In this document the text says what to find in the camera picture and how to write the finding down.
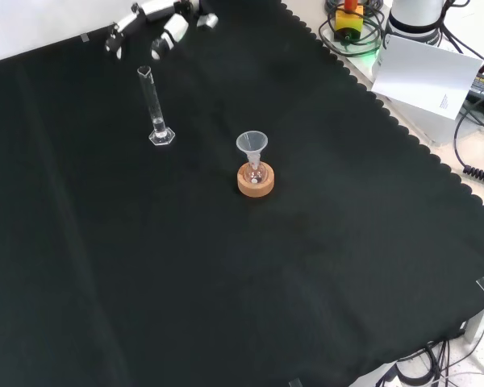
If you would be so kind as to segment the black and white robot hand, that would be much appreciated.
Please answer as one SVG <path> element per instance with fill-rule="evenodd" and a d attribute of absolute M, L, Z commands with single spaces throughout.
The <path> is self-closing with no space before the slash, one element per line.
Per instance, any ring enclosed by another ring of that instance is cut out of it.
<path fill-rule="evenodd" d="M 131 5 L 131 13 L 111 25 L 104 44 L 107 54 L 121 60 L 127 51 L 128 38 L 149 22 L 167 18 L 163 30 L 150 45 L 151 58 L 163 59 L 182 41 L 190 24 L 214 29 L 219 18 L 206 1 L 143 1 Z"/>

